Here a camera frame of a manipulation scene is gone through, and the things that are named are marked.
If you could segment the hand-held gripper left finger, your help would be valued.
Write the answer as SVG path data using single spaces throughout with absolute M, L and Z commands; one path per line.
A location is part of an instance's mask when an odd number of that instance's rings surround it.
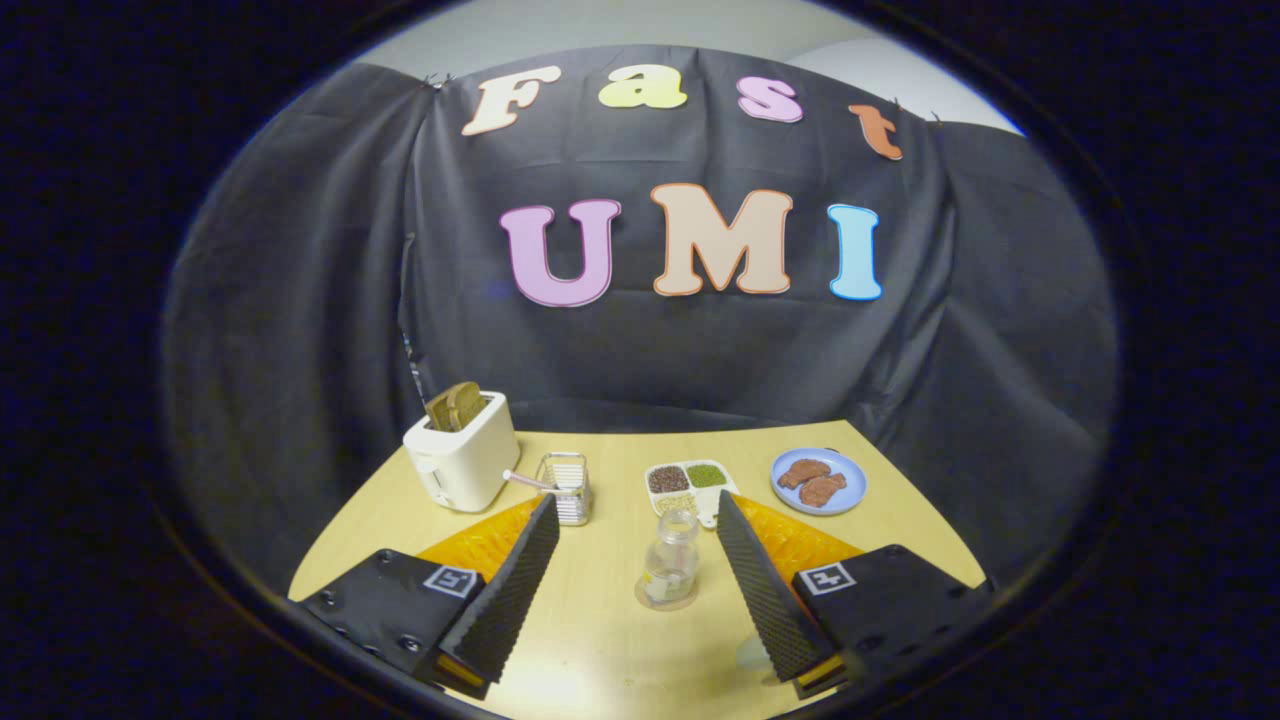
M 481 700 L 498 682 L 561 537 L 538 496 L 422 551 L 379 550 L 302 601 L 417 682 Z

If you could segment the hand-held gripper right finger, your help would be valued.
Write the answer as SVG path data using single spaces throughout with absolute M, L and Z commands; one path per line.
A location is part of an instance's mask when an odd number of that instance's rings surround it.
M 901 544 L 860 551 L 728 491 L 718 537 L 776 676 L 803 700 L 864 693 L 973 626 L 992 602 Z

